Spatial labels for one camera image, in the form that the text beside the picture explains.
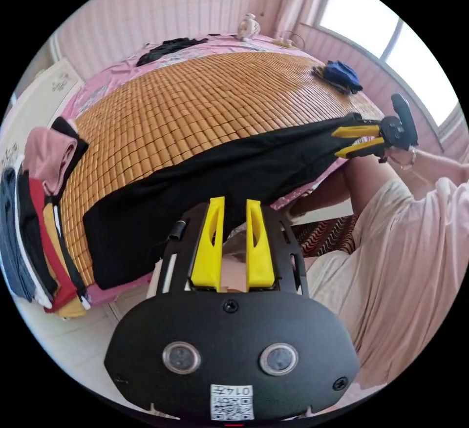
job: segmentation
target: label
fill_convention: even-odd
[[[210,413],[212,420],[253,420],[252,386],[210,386]]]

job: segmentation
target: hand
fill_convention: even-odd
[[[412,152],[402,148],[386,148],[384,155],[401,166],[406,166],[412,162]]]

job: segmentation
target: white cabinet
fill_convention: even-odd
[[[24,152],[34,127],[50,127],[83,83],[67,59],[61,59],[36,77],[1,124],[0,169]]]

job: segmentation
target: stack of clothes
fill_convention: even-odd
[[[363,90],[357,72],[341,61],[313,67],[312,73],[344,95],[355,95]]]
[[[24,156],[7,166],[0,182],[1,268],[10,291],[70,318],[89,308],[86,287],[62,236],[59,202],[67,179],[88,144],[59,117],[37,127]]]

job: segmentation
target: screw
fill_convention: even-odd
[[[227,300],[223,303],[223,310],[229,313],[238,311],[239,305],[235,300]]]
[[[118,384],[128,384],[128,380],[120,374],[116,374],[114,381],[117,382]]]
[[[342,390],[344,389],[348,384],[348,379],[344,376],[342,378],[339,378],[333,385],[332,389],[333,390]]]

